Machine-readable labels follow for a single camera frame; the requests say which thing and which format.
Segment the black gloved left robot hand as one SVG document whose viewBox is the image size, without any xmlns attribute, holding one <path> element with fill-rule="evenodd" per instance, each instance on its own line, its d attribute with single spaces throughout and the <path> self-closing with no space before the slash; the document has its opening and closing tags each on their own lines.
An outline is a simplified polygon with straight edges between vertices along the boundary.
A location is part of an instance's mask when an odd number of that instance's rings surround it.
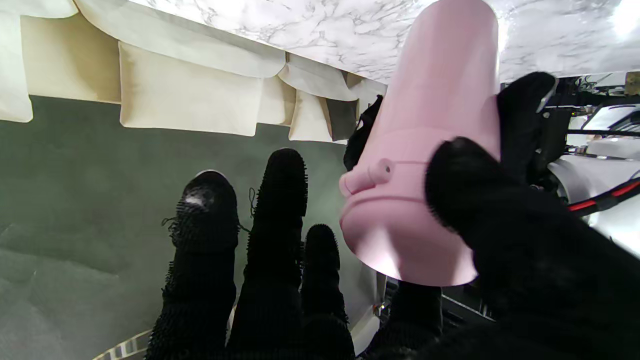
<svg viewBox="0 0 640 360">
<path fill-rule="evenodd" d="M 515 80 L 496 96 L 500 121 L 501 162 L 508 174 L 527 185 L 533 184 L 533 161 L 542 135 L 541 112 L 553 96 L 558 78 L 534 71 Z M 377 95 L 358 119 L 343 155 L 346 171 L 358 164 L 373 129 L 384 96 Z"/>
</svg>

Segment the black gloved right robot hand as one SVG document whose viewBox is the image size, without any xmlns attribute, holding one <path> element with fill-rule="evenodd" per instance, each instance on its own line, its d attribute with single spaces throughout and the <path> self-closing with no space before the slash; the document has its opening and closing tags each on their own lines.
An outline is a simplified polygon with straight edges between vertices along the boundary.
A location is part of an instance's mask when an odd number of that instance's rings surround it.
<svg viewBox="0 0 640 360">
<path fill-rule="evenodd" d="M 639 260 L 552 196 L 516 183 L 476 142 L 444 141 L 426 171 L 432 214 L 471 249 L 493 321 L 442 333 L 441 289 L 403 283 L 366 350 L 375 360 L 637 360 Z M 354 360 L 334 233 L 302 240 L 307 174 L 270 155 L 240 298 L 237 196 L 217 171 L 183 190 L 174 259 L 147 360 Z"/>
</svg>

